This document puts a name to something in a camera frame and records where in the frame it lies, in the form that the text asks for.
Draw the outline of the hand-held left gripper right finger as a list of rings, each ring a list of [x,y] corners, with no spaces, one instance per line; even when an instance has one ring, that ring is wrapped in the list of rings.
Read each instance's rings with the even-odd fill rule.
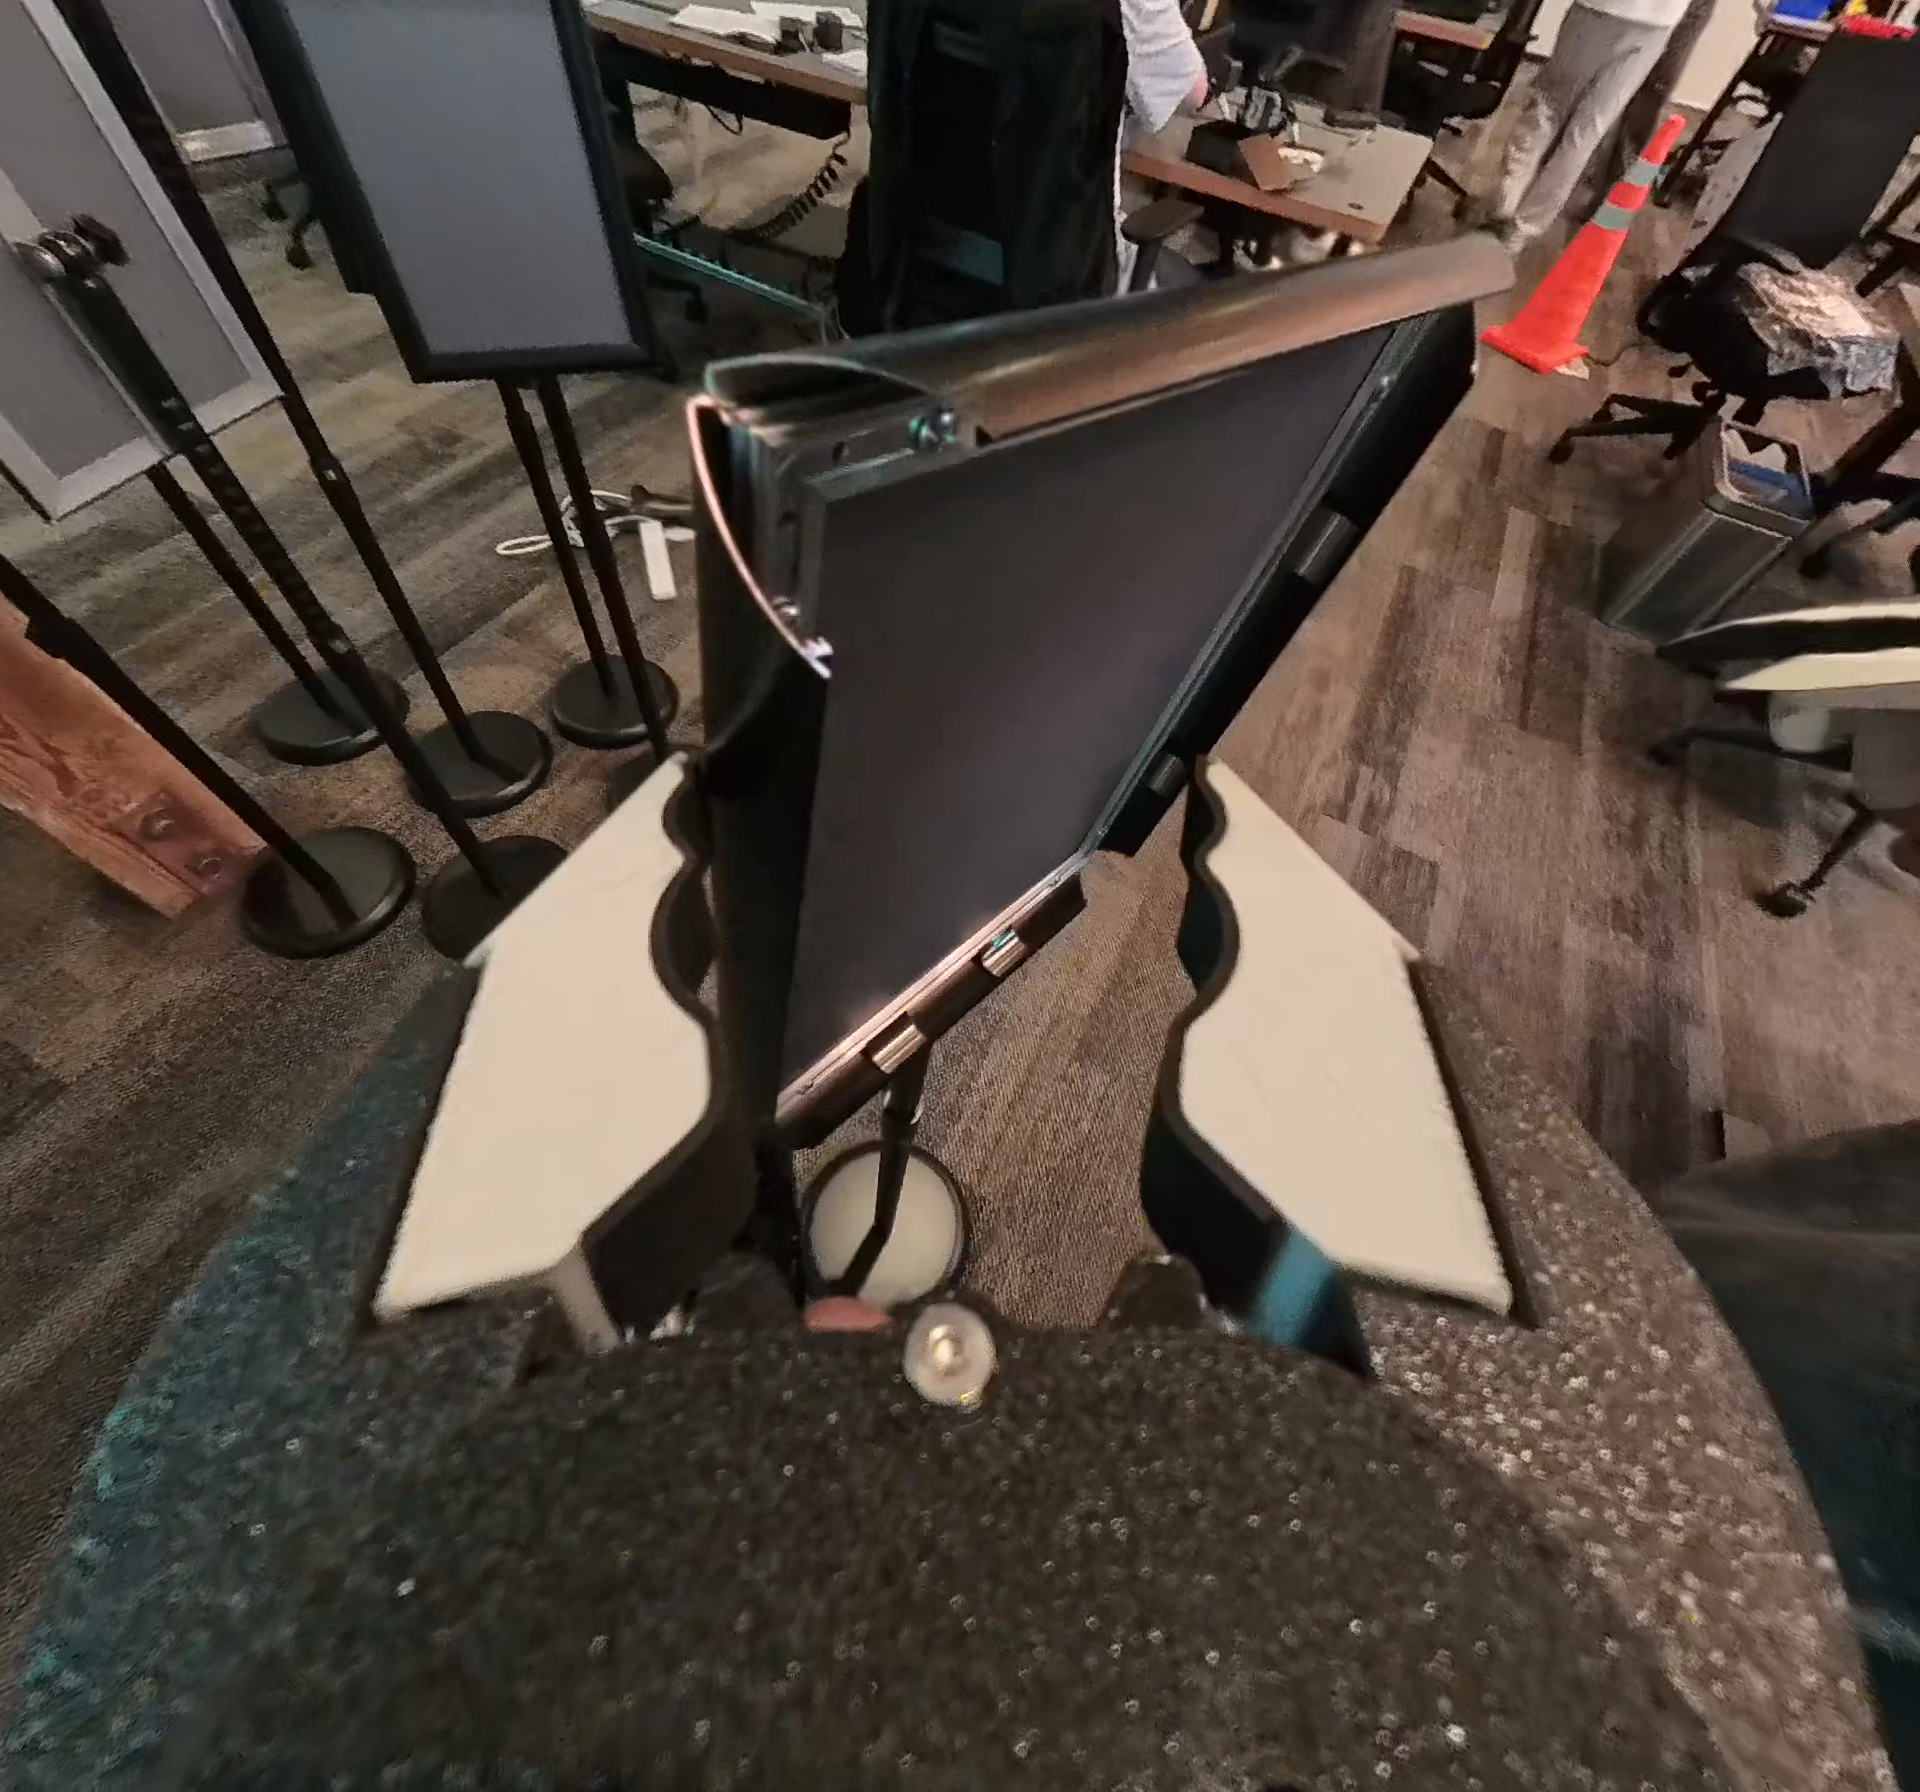
[[[1355,1294],[1516,1315],[1418,952],[1224,762],[1195,767],[1140,1206],[1213,1323],[1373,1371]]]

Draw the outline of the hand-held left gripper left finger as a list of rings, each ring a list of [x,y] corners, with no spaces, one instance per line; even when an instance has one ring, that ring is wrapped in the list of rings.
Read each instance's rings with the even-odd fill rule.
[[[532,1293],[606,1352],[672,1321],[732,1249],[756,1157],[702,999],[704,880],[704,800],[677,754],[468,956],[379,1325]]]

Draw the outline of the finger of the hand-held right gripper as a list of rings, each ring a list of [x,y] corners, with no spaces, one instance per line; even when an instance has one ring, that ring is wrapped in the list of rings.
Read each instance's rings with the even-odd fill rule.
[[[1658,646],[1686,672],[1733,664],[1778,664],[1802,655],[1861,655],[1918,646],[1918,602],[1810,605],[1752,613],[1692,628]]]
[[[1860,728],[1915,750],[1918,649],[1802,652],[1719,680],[1716,698],[1755,702],[1779,754],[1847,754]]]

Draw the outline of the black snap frame sign stand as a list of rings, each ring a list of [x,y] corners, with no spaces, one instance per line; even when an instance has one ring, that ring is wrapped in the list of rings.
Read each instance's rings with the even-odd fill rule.
[[[1134,854],[1474,385],[1489,232],[718,360],[688,402],[718,1015],[795,1282],[935,1046]]]

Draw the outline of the brown office desk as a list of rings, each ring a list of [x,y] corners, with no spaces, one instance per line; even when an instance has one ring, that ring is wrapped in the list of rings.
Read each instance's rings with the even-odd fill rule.
[[[864,79],[851,65],[816,52],[766,52],[731,36],[723,15],[750,19],[756,5],[779,5],[811,21],[851,0],[584,0],[587,28],[639,60],[639,89],[811,138],[841,138],[864,108]],[[1235,207],[1263,222],[1288,222],[1347,245],[1378,246],[1428,164],[1433,146],[1401,129],[1343,130],[1299,114],[1316,169],[1284,190],[1212,169],[1189,155],[1195,125],[1179,118],[1149,130],[1125,114],[1121,165],[1126,178],[1185,192],[1210,207]]]

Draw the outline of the grey trash bin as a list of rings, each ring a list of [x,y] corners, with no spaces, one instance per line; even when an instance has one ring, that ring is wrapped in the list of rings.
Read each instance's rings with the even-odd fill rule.
[[[1600,553],[1600,623],[1664,645],[1732,613],[1814,520],[1799,448],[1727,422],[1670,461]]]

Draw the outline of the crumpled plastic bag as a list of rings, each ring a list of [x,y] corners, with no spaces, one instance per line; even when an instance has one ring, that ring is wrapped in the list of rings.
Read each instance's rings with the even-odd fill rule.
[[[1739,355],[1775,396],[1839,402],[1883,392],[1895,379],[1897,330],[1822,270],[1746,263],[1730,307]]]

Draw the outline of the orange traffic cone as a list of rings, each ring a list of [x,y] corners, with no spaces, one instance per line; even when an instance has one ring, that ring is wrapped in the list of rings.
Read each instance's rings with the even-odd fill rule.
[[[1593,303],[1686,125],[1685,114],[1667,114],[1632,167],[1620,176],[1593,220],[1573,235],[1520,310],[1481,330],[1483,347],[1536,374],[1560,372],[1587,357],[1580,335]]]

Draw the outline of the person's torso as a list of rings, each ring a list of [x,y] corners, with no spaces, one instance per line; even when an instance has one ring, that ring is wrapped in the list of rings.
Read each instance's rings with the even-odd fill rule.
[[[1915,1119],[1704,1164],[1656,1206],[1781,1421],[1871,1661],[1915,1700]]]

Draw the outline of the wooden pillar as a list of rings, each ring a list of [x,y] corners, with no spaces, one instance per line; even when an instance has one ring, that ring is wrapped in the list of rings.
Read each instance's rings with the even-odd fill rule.
[[[1,605],[1,807],[172,919],[234,892],[256,832]]]

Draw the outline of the group of floor sign stands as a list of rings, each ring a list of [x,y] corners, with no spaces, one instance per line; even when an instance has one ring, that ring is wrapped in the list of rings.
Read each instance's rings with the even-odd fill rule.
[[[549,535],[561,509],[529,392],[615,636],[585,626],[591,667],[550,697],[582,745],[664,759],[677,695],[644,655],[561,380],[672,376],[635,270],[631,214],[595,93],[580,0],[227,0],[271,118],[291,148],[326,245],[369,295],[416,385],[484,383]],[[227,463],[218,436],[287,418],[336,525],[433,687],[441,728],[415,736],[384,678],[327,611]],[[291,834],[238,788],[110,652],[3,565],[3,596],[52,652],[119,701],[244,821],[261,855],[239,890],[244,933],[284,960],[354,950],[418,906],[426,943],[477,960],[566,865],[537,837],[478,837],[477,818],[538,791],[550,747],[532,722],[466,712],[373,537],[357,492],[313,425],[185,167],[98,0],[3,0],[3,478],[54,523],[144,480],[210,550],[210,505],[264,572],[322,675],[299,670],[334,724],[363,730],[454,846],[426,885],[372,828]]]

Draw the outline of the black office chair with jacket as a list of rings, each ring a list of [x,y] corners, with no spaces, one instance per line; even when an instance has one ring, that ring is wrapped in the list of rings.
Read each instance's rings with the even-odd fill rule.
[[[867,0],[867,173],[833,274],[851,339],[1121,291],[1119,0]]]

